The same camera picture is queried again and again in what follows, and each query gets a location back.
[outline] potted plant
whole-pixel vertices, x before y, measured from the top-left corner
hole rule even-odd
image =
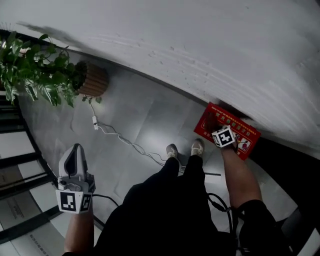
[[[108,86],[107,72],[91,63],[70,62],[67,48],[57,47],[47,34],[39,40],[49,40],[46,45],[16,38],[12,32],[0,40],[0,82],[6,99],[13,103],[20,92],[27,92],[32,100],[42,95],[53,106],[62,103],[74,106],[77,95],[91,103],[93,98],[101,101]]]

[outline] white sneaker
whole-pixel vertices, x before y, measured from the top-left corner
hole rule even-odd
[[[202,139],[197,138],[191,146],[191,156],[198,156],[202,158],[205,150],[205,144]]]
[[[178,149],[175,144],[170,144],[165,149],[166,156],[169,158],[178,159]]]

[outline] gray tile floor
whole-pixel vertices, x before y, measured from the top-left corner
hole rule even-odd
[[[79,59],[87,57],[71,54],[72,61]],[[112,125],[146,152],[159,153],[165,159],[166,146],[175,143],[188,159],[191,144],[198,137],[193,130],[205,106],[131,71],[101,60],[91,61],[105,67],[110,75],[110,86],[101,104],[92,103],[99,121]],[[43,99],[32,102],[25,95],[19,97],[19,102],[31,133],[54,173],[58,173],[58,162],[65,150],[74,143],[84,147],[88,171],[95,175],[97,194],[111,196],[121,204],[131,186],[143,182],[161,168],[115,135],[94,130],[92,110],[80,97],[74,108],[65,103],[53,107]],[[228,202],[220,151],[209,141],[205,146],[205,172],[221,174],[214,183],[206,184],[207,191]],[[265,171],[250,160],[246,162],[256,174],[263,199],[276,220],[290,215],[297,205]],[[115,206],[105,198],[95,198],[93,209],[105,222]],[[228,230],[225,213],[212,209],[211,214],[218,230]]]

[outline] plant pot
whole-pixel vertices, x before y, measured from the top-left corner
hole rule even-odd
[[[103,68],[88,62],[85,64],[85,67],[84,82],[77,90],[78,93],[92,97],[101,96],[109,84],[107,72]]]

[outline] red cardboard box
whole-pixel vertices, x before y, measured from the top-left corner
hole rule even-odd
[[[206,138],[208,141],[211,141],[212,143],[215,143],[215,141],[211,135],[211,132],[205,128],[206,119],[209,117],[210,113],[214,114],[219,123],[231,127],[234,137],[238,140],[237,154],[242,160],[247,159],[257,143],[261,133],[252,126],[235,117],[233,114],[230,114],[228,111],[210,102],[198,124],[196,125],[194,132]]]

